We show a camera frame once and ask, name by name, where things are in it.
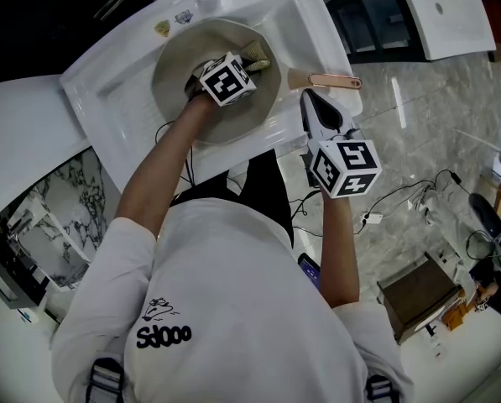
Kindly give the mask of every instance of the black graphic print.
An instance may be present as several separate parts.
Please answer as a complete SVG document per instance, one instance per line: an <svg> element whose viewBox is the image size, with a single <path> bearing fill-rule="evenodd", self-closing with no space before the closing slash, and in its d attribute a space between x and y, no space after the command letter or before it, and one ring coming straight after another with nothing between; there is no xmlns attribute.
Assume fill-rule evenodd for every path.
<svg viewBox="0 0 501 403"><path fill-rule="evenodd" d="M187 342L192 338L192 331L189 326L179 327L161 327L153 326L153 331L149 331L149 327L142 327L138 330L136 337L142 341L137 341L137 348L147 348L152 346L160 348L160 346L169 347L170 345L179 345L181 342Z"/></svg>
<svg viewBox="0 0 501 403"><path fill-rule="evenodd" d="M145 321L151 321L154 319L155 321L162 321L163 318L160 316L169 313L170 315L179 315L179 312L174 311L174 307L170 305L164 298L153 299L149 302L149 306L146 309L146 313L142 317Z"/></svg>

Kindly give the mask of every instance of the small sticker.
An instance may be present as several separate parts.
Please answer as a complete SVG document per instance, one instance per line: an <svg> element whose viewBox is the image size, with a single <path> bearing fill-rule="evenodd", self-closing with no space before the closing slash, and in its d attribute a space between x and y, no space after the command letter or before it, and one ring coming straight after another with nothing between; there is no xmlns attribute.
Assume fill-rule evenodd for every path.
<svg viewBox="0 0 501 403"><path fill-rule="evenodd" d="M155 25L155 31L163 37L168 37L170 34L170 21L168 19L161 21Z"/></svg>
<svg viewBox="0 0 501 403"><path fill-rule="evenodd" d="M175 15L175 22L179 24L188 24L193 16L194 14L190 13L190 10L185 10Z"/></svg>

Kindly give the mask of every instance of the white t-shirt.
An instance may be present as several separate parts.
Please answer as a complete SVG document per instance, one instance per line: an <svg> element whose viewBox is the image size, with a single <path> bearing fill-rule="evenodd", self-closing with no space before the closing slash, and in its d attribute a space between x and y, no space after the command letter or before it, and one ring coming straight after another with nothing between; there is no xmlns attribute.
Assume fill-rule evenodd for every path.
<svg viewBox="0 0 501 403"><path fill-rule="evenodd" d="M362 402L374 374L413 400L385 309L332 310L286 231L234 202L172 207L157 243L112 222L55 336L65 402L85 400L95 359L122 339L126 400Z"/></svg>

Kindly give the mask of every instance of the beige bowl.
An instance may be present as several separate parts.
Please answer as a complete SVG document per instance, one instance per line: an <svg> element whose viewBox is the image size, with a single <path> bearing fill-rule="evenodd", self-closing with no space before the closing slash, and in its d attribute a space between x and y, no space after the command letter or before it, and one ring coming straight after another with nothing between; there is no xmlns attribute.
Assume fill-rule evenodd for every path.
<svg viewBox="0 0 501 403"><path fill-rule="evenodd" d="M253 40L261 42L273 56L260 33L220 18L201 21L169 40L161 51L152 81L153 96L164 119L176 119L187 103L185 84L199 64L228 51L238 52ZM254 131L269 115L280 82L280 68L273 57L271 66L256 79L256 91L231 106L219 107L197 140L205 144L225 144Z"/></svg>

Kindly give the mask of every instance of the marble floor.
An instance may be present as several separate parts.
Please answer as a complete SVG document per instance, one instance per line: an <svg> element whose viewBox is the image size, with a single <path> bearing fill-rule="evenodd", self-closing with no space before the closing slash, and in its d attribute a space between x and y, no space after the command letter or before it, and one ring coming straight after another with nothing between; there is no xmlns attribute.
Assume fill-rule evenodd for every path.
<svg viewBox="0 0 501 403"><path fill-rule="evenodd" d="M464 55L433 63L354 65L363 80L363 113L355 118L378 151L383 173L366 196L351 200L355 231L361 215L381 196L416 181L434 180L442 169L455 171L470 192L479 191L483 169L492 168L501 150L501 62L485 54ZM290 200L303 198L309 188L300 154L307 139L277 149L278 162ZM232 176L243 183L243 167ZM449 181L439 177L439 185ZM416 261L424 251L441 252L446 242L424 218L398 205L415 192L402 190L382 201L376 212L385 218L367 225L355 236L363 300L378 294L376 282ZM449 202L467 223L479 228L467 203L467 194L455 184L446 189ZM298 205L292 203L292 209ZM307 216L298 214L294 225L322 233L322 199L305 203ZM295 230L294 256L307 252L321 261L321 238Z"/></svg>

